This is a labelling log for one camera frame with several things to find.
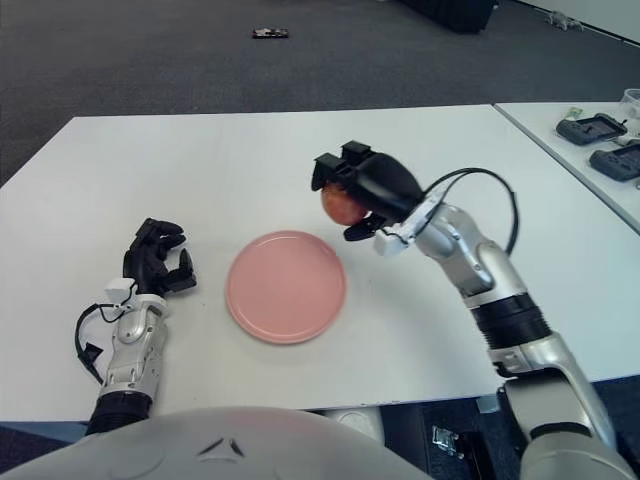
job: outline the black bag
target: black bag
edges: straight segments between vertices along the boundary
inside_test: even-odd
[[[493,13],[496,0],[402,0],[458,33],[479,33]]]

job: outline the white wall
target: white wall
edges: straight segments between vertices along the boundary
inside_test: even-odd
[[[640,42],[640,0],[524,0]]]

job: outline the black device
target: black device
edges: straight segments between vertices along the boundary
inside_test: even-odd
[[[383,225],[401,222],[424,196],[415,177],[395,158],[351,141],[340,158],[325,153],[315,159],[311,189],[337,183],[358,204],[373,212],[347,228],[344,238],[353,242],[371,238]]]
[[[480,33],[487,27],[496,0],[402,0],[456,33]]]
[[[597,150],[589,158],[589,164],[618,182],[640,177],[640,143],[634,142],[611,152]]]
[[[289,30],[286,28],[256,28],[253,38],[289,38]]]
[[[589,145],[621,137],[627,133],[627,127],[605,113],[597,113],[581,120],[561,120],[556,132],[575,145]]]

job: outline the pink plate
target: pink plate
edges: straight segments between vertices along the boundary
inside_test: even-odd
[[[233,318],[271,343],[298,343],[325,331],[346,293],[344,269],[325,242],[285,230],[257,238],[231,266],[225,292]]]

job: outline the small object on floor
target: small object on floor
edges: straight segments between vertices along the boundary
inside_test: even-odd
[[[235,321],[269,343],[300,343],[324,332],[338,316],[347,280],[325,242],[293,230],[247,245],[233,262],[225,296]]]
[[[604,113],[582,120],[561,120],[556,132],[575,145],[589,145],[596,142],[613,140],[626,135],[628,130],[622,123]]]
[[[473,480],[495,480],[489,450],[480,432],[457,434],[446,428],[432,426],[431,443],[447,455],[464,460]]]
[[[584,32],[584,26],[575,18],[567,17],[564,13],[559,12],[557,10],[550,12],[547,16],[547,23],[553,25],[554,27],[558,27],[565,32],[569,28],[574,28],[580,32]]]
[[[640,177],[640,144],[629,145],[611,152],[596,150],[589,158],[589,164],[618,182]]]
[[[253,31],[253,38],[289,38],[286,28],[257,28]]]
[[[565,120],[578,120],[580,115],[582,115],[583,110],[578,107],[571,107],[567,114],[565,115]]]

